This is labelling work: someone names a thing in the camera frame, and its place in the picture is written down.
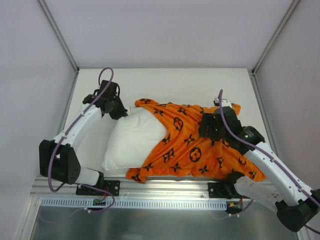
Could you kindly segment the orange patterned plush pillowcase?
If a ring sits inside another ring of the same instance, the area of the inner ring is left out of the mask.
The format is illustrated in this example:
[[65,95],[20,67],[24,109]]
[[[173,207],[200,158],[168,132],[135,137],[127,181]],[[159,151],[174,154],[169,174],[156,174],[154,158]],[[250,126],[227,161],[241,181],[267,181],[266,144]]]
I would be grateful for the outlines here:
[[135,106],[149,111],[167,133],[140,167],[127,171],[127,179],[140,184],[151,176],[224,180],[229,174],[240,172],[255,182],[266,180],[264,173],[226,140],[214,141],[200,136],[203,114],[213,113],[216,106],[158,103],[147,98],[136,100]]

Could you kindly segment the white pillow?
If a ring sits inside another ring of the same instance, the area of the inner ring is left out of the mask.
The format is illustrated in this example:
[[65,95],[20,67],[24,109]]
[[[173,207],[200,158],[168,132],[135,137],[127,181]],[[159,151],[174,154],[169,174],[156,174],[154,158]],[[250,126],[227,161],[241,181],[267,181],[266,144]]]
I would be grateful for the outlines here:
[[102,168],[140,168],[167,133],[166,127],[148,110],[133,108],[116,122],[107,141]]

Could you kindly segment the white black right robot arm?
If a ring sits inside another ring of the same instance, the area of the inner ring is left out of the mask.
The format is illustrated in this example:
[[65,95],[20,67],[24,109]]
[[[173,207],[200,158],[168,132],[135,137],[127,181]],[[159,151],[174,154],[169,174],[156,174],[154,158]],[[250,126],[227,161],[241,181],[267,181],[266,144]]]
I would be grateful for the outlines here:
[[235,111],[229,106],[203,113],[200,136],[224,140],[248,158],[267,177],[275,189],[254,181],[254,172],[245,175],[232,171],[218,183],[214,193],[224,198],[237,195],[248,197],[274,213],[290,231],[299,232],[320,211],[320,191],[300,180],[274,153],[260,132],[252,126],[242,126]]

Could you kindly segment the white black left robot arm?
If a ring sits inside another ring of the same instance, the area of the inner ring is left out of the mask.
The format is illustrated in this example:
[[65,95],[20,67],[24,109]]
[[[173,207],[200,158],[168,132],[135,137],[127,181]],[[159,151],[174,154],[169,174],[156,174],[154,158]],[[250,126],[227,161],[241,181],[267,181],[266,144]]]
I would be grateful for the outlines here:
[[39,144],[39,170],[43,177],[63,184],[87,185],[93,195],[104,191],[103,174],[81,165],[77,150],[90,128],[104,115],[118,120],[126,117],[120,99],[120,86],[112,81],[103,80],[100,88],[86,96],[72,122],[52,140]]

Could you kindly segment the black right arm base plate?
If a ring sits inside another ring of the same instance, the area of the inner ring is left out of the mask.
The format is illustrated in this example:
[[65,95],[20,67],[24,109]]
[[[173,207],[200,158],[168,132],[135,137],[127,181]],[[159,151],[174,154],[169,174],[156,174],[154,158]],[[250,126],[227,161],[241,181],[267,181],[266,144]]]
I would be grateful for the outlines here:
[[237,193],[234,185],[229,182],[209,182],[209,198],[239,199],[241,195]]

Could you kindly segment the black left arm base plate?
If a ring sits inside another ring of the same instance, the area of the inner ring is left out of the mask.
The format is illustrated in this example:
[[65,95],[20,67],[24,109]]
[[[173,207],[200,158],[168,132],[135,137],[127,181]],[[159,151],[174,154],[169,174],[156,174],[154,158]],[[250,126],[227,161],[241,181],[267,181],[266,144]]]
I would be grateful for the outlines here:
[[104,191],[109,192],[115,197],[119,196],[120,192],[120,181],[119,180],[106,180],[103,179],[94,186],[87,186],[82,184],[81,187],[77,187],[75,194],[78,196],[103,196]]

